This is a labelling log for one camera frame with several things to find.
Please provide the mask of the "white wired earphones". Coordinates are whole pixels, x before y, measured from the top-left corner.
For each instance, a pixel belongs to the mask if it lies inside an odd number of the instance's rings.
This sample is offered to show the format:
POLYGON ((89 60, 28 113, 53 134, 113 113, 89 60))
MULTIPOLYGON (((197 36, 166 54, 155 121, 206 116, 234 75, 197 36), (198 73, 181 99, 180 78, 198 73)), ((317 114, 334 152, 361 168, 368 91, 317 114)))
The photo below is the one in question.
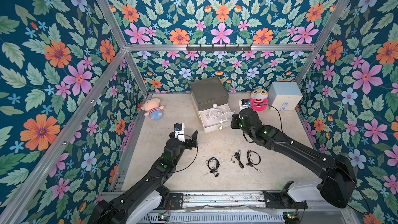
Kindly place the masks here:
POLYGON ((220 123, 231 123, 233 120, 233 116, 234 116, 235 112, 226 112, 221 114, 220 116, 220 123))
POLYGON ((211 120, 216 120, 216 119, 221 118, 222 114, 223 114, 223 112, 220 109, 212 108, 212 109, 209 110, 208 113, 205 114, 205 116, 206 116, 206 119, 208 119, 208 120, 210 120, 210 119, 211 120))

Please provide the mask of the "black wired earphones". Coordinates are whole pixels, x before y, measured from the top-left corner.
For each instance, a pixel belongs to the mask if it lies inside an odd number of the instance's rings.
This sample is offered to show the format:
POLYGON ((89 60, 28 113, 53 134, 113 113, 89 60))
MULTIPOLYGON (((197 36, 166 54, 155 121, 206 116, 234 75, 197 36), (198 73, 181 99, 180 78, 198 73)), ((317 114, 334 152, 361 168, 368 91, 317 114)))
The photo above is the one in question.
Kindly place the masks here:
POLYGON ((246 163, 247 166, 254 168, 258 172, 261 172, 257 168, 257 166, 261 163, 261 157, 256 151, 248 150, 246 153, 246 158, 247 158, 247 163, 246 163))
POLYGON ((241 168, 241 169, 243 169, 244 168, 244 164, 242 163, 242 161, 241 161, 241 151, 240 150, 238 150, 238 151, 236 151, 235 153, 234 153, 234 155, 231 157, 231 161, 230 161, 231 163, 238 163, 239 164, 239 167, 241 168))
POLYGON ((213 174, 215 178, 217 178, 219 176, 219 168, 220 168, 219 160, 215 157, 211 157, 206 161, 206 165, 210 173, 213 174))

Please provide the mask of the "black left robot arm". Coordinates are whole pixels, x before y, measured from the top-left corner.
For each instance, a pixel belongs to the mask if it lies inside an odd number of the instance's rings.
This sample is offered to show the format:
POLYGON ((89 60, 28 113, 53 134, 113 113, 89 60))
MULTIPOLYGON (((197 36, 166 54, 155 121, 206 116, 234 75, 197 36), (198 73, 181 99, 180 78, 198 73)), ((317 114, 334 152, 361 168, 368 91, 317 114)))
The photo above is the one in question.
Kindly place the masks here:
POLYGON ((164 187, 177 172, 176 167, 186 149, 198 147, 198 131, 191 136, 172 132, 162 155, 147 174, 129 190, 94 208, 89 224, 136 224, 151 210, 165 204, 170 191, 164 187))

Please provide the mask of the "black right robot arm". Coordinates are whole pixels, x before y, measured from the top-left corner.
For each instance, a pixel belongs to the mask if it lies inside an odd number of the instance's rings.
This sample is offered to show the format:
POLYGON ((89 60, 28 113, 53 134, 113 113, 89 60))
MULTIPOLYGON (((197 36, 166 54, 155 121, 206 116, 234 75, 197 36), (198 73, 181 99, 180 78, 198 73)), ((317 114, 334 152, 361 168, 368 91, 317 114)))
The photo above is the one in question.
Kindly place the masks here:
POLYGON ((233 114, 231 128, 242 130, 252 143, 283 154, 306 167, 321 179, 317 190, 326 202, 338 208, 348 206, 357 185, 356 173, 348 158, 319 153, 295 141, 282 130, 263 124, 258 113, 251 108, 233 114))

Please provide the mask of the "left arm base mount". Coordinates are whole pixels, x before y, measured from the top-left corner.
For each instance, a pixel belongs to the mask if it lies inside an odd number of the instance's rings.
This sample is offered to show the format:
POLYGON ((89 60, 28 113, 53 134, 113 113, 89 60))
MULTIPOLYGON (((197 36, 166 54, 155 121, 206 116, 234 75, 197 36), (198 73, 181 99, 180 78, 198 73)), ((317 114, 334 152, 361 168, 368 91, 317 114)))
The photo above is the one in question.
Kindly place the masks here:
POLYGON ((156 210, 179 210, 182 209, 184 194, 171 192, 167 187, 161 186, 156 190, 161 196, 161 202, 156 210))

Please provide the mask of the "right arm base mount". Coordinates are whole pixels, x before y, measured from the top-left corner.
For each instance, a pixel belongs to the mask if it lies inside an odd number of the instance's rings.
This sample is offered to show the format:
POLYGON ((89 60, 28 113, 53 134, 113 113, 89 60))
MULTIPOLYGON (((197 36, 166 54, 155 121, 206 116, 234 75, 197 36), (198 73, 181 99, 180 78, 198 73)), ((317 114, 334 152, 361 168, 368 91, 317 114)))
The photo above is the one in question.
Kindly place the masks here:
POLYGON ((262 191, 267 208, 272 209, 308 209, 306 202, 296 202, 288 195, 288 188, 294 181, 288 181, 281 191, 262 191))

